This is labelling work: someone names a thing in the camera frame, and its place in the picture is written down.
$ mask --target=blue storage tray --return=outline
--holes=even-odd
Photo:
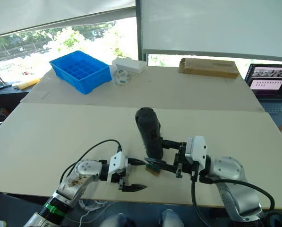
[[[67,81],[83,94],[111,81],[109,66],[82,51],[64,55],[50,61],[56,75]]]

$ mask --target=white cable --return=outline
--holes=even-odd
[[[82,216],[80,217],[80,224],[79,224],[79,227],[81,227],[81,225],[82,225],[82,218],[85,217],[85,216],[87,216],[90,211],[91,211],[91,210],[89,210],[85,215],[82,215]]]
[[[108,204],[108,205],[101,211],[101,213],[98,214],[98,216],[96,216],[94,219],[92,219],[92,220],[90,220],[90,221],[81,221],[81,220],[82,220],[81,218],[80,218],[80,221],[75,221],[75,220],[72,220],[72,219],[68,218],[67,216],[65,216],[65,218],[66,218],[67,220],[72,221],[72,222],[75,222],[75,223],[81,223],[81,224],[91,223],[91,222],[95,221],[98,217],[100,217],[100,216],[104,213],[104,211],[106,211],[111,205],[113,205],[113,204],[115,204],[115,203],[117,203],[117,202],[112,202],[112,203]]]
[[[97,201],[97,200],[95,200],[94,202],[95,202],[96,204],[100,204],[100,205],[104,205],[104,204],[108,203],[108,201],[99,202],[99,201]]]
[[[97,201],[95,201],[94,204],[86,206],[84,204],[83,200],[79,200],[79,205],[85,211],[89,211],[89,210],[90,211],[94,211],[94,210],[97,210],[97,209],[100,209],[100,208],[104,207],[107,202],[108,201],[105,201],[105,202],[97,202]]]

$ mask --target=white table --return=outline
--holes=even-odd
[[[51,70],[22,102],[264,112],[241,76],[190,75],[173,67],[148,67],[142,74],[131,76],[125,86],[111,81],[84,95]]]
[[[117,139],[123,152],[143,159],[145,149],[132,107],[21,103],[0,126],[0,192],[50,196],[63,170],[89,147],[105,139]],[[267,113],[155,109],[165,139],[186,141],[203,135],[211,156],[232,156],[246,170],[246,177],[274,196],[282,209],[282,135]],[[101,145],[88,158],[109,160],[116,145]],[[164,151],[172,163],[174,150]],[[90,185],[84,198],[191,204],[188,175],[182,179],[162,171],[159,177],[135,166],[129,183],[148,188],[121,192],[118,185]],[[215,185],[197,184],[199,205],[222,206]],[[269,201],[259,194],[263,207]]]

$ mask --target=white box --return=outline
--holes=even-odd
[[[145,61],[136,61],[131,58],[116,58],[112,61],[112,64],[116,65],[119,70],[126,70],[138,74],[141,74],[147,66]]]

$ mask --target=metal robot arm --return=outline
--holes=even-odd
[[[199,181],[232,179],[247,182],[242,165],[231,157],[210,158],[207,155],[207,145],[203,136],[189,138],[187,143],[162,140],[163,148],[178,149],[173,165],[162,160],[145,158],[148,162],[158,165],[161,169],[173,172],[177,178],[182,178],[182,172],[191,174],[192,180],[197,180],[193,169],[198,166]],[[258,196],[254,189],[231,183],[217,183],[221,199],[230,218],[234,222],[251,222],[263,217]]]
[[[139,166],[144,165],[145,162],[128,158],[120,151],[111,157],[109,164],[106,160],[89,159],[76,163],[74,171],[63,180],[46,204],[24,227],[59,227],[91,182],[101,180],[119,183],[119,189],[123,192],[136,192],[146,188],[141,184],[125,185],[128,164]]]

